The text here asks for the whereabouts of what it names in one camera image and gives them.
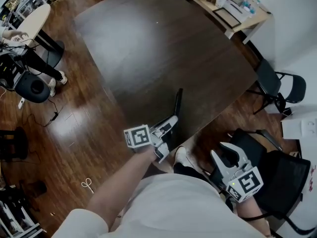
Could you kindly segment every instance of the hardwood floor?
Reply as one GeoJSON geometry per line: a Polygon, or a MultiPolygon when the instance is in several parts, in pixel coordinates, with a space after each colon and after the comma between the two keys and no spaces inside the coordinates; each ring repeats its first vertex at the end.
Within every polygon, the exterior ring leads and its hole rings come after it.
{"type": "MultiPolygon", "coordinates": [[[[58,85],[56,96],[51,98],[60,111],[51,125],[43,128],[28,116],[34,114],[37,122],[47,123],[54,115],[52,103],[26,102],[24,109],[19,110],[20,98],[15,93],[6,92],[0,99],[1,129],[14,130],[22,126],[28,136],[30,151],[37,151],[40,157],[39,160],[35,153],[30,153],[26,161],[34,164],[2,163],[1,167],[11,184],[18,184],[21,179],[26,183],[39,179],[45,182],[47,193],[32,203],[40,209],[34,216],[48,237],[72,209],[86,206],[91,192],[81,186],[85,178],[91,178],[91,187],[96,190],[130,156],[122,136],[124,116],[113,97],[106,94],[107,85],[73,26],[76,15],[100,1],[60,0],[52,5],[44,30],[65,43],[66,51],[57,69],[65,71],[68,83],[58,85]]],[[[255,67],[256,58],[248,47],[243,46],[237,36],[233,42],[255,67]]],[[[193,145],[200,160],[208,162],[210,149],[225,139],[226,132],[238,127],[248,130],[266,128],[279,140],[286,153],[296,150],[294,141],[282,139],[280,115],[262,111],[254,116],[256,105],[257,98],[245,93],[206,126],[193,145]]]]}

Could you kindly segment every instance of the white shirt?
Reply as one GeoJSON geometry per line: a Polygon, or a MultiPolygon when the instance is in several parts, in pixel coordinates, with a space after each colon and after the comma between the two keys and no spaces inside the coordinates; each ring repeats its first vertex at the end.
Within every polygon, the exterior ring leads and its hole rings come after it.
{"type": "Polygon", "coordinates": [[[263,238],[233,214],[207,182],[164,174],[143,179],[134,191],[120,226],[88,210],[70,212],[53,238],[263,238]]]}
{"type": "Polygon", "coordinates": [[[0,26],[0,42],[4,42],[7,43],[8,46],[10,48],[5,48],[8,51],[14,51],[15,53],[17,53],[18,55],[21,55],[23,53],[23,51],[25,50],[25,44],[21,43],[21,42],[15,42],[15,41],[11,41],[11,40],[7,40],[5,38],[2,37],[2,34],[4,32],[4,30],[7,30],[7,27],[3,27],[0,26]]]}

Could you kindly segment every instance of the dark wooden table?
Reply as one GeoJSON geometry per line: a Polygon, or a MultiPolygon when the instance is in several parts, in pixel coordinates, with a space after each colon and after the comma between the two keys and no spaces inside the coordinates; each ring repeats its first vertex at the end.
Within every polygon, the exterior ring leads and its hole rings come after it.
{"type": "Polygon", "coordinates": [[[185,0],[104,0],[75,24],[129,126],[171,115],[184,89],[179,143],[256,80],[237,48],[185,0]]]}

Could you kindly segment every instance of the white sleeve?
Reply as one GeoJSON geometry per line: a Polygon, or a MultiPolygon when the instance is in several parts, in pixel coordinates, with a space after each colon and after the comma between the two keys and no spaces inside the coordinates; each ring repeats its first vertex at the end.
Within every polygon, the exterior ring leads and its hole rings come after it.
{"type": "Polygon", "coordinates": [[[72,210],[52,238],[90,238],[108,233],[108,225],[98,214],[84,210],[72,210]]]}
{"type": "Polygon", "coordinates": [[[2,38],[2,34],[3,34],[4,30],[6,30],[6,29],[7,29],[7,27],[0,26],[0,40],[2,38]]]}

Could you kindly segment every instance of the white sneaker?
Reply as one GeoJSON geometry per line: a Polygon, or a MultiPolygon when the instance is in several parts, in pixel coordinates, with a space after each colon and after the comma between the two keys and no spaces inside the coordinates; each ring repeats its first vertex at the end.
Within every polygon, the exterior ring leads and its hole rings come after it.
{"type": "Polygon", "coordinates": [[[56,87],[56,80],[55,78],[52,78],[49,82],[49,88],[50,88],[50,96],[55,96],[55,87],[56,87]]]}
{"type": "Polygon", "coordinates": [[[60,73],[61,76],[62,76],[62,79],[60,80],[60,82],[61,82],[63,85],[66,84],[67,81],[68,81],[68,79],[67,79],[67,77],[65,76],[65,73],[64,73],[63,71],[61,71],[61,70],[59,70],[59,73],[60,73]]]}
{"type": "Polygon", "coordinates": [[[189,159],[187,158],[187,151],[186,151],[186,148],[184,146],[178,147],[178,149],[176,151],[173,170],[174,170],[174,166],[176,163],[181,163],[185,167],[194,168],[194,166],[190,163],[189,159]]]}

